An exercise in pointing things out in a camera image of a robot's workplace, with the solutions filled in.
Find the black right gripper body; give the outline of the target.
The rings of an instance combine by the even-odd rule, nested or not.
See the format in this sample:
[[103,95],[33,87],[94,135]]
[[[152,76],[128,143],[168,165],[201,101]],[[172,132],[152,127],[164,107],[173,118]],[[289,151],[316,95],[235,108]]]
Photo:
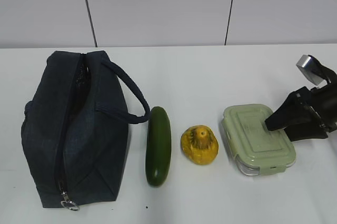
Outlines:
[[312,132],[333,132],[336,130],[336,77],[328,78],[323,87],[313,87],[310,93]]

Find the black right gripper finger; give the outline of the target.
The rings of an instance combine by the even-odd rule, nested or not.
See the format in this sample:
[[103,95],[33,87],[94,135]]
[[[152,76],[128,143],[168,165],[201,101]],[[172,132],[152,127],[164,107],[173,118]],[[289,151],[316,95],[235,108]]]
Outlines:
[[290,126],[296,130],[320,131],[319,119],[314,115],[312,108],[314,96],[320,91],[314,87],[302,87],[291,92],[282,105],[266,120],[268,130],[286,129]]
[[292,125],[285,128],[290,141],[299,141],[306,139],[326,139],[327,133],[317,126]]

